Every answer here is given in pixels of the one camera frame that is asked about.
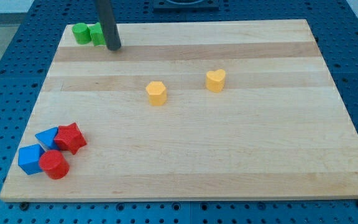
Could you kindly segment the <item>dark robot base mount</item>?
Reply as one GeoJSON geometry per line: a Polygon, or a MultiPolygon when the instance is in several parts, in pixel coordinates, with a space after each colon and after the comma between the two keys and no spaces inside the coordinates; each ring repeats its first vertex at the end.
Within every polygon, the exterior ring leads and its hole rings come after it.
{"type": "Polygon", "coordinates": [[[153,12],[207,9],[218,10],[219,0],[153,0],[153,12]]]}

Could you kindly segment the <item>grey cylindrical robot arm rod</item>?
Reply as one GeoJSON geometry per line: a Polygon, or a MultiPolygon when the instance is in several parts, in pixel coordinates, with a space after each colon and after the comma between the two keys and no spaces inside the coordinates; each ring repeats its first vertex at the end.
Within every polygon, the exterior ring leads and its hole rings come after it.
{"type": "Polygon", "coordinates": [[[95,0],[94,3],[104,35],[106,47],[111,51],[119,50],[121,48],[121,39],[111,0],[95,0]]]}

